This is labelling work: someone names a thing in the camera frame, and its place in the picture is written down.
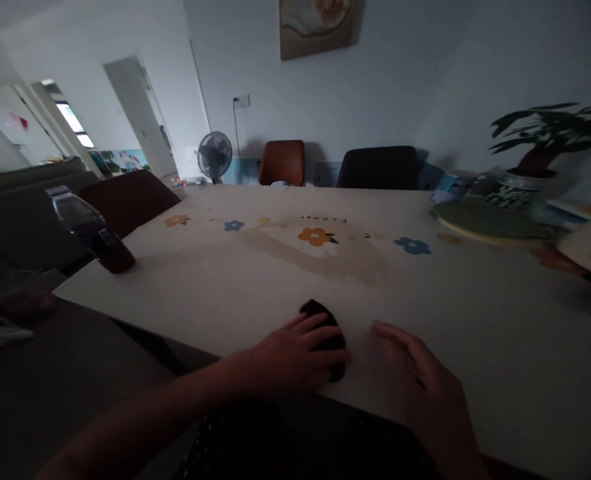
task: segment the bottle label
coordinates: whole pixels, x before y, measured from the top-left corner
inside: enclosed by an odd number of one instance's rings
[[[108,247],[112,247],[120,243],[120,239],[117,238],[115,234],[109,229],[102,229],[97,234]]]
[[[96,258],[111,255],[111,252],[123,245],[116,234],[107,227],[96,229],[93,227],[78,229],[75,236],[93,252]]]

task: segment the right hand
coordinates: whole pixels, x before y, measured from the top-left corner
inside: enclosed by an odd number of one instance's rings
[[[422,340],[374,321],[402,400],[408,427],[447,478],[487,479],[464,390]]]
[[[339,327],[319,327],[326,313],[307,318],[301,313],[282,328],[271,332],[255,347],[233,354],[236,375],[247,385],[248,393],[265,399],[275,399],[287,393],[317,390],[329,381],[329,367],[347,363],[347,350],[312,351],[336,335]]]

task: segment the black mouse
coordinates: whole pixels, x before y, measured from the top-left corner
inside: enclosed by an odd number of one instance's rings
[[[309,300],[300,307],[300,313],[306,313],[307,318],[311,317],[312,315],[317,315],[318,313],[326,313],[327,319],[320,323],[316,328],[339,326],[333,313],[328,311],[324,305],[313,299]],[[312,351],[342,350],[346,347],[347,343],[344,341],[344,335],[340,334],[318,343]],[[331,367],[329,367],[329,370],[331,371],[331,378],[329,379],[330,382],[337,382],[338,380],[341,380],[342,377],[344,377],[344,363],[334,363]]]

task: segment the plastic water bottle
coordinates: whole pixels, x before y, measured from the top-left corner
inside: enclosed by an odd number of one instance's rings
[[[111,273],[122,273],[133,266],[133,254],[98,210],[64,185],[47,189],[47,194],[62,225],[91,250],[103,267]]]

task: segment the white tablecloth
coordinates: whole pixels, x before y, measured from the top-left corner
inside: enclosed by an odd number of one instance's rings
[[[132,270],[112,275],[92,262],[56,293],[216,355],[253,345],[314,298],[353,354],[323,394],[404,421],[368,331],[372,319],[394,323],[462,380],[486,454],[591,478],[591,284],[528,251],[454,236],[430,215],[429,197],[192,189],[125,240]]]

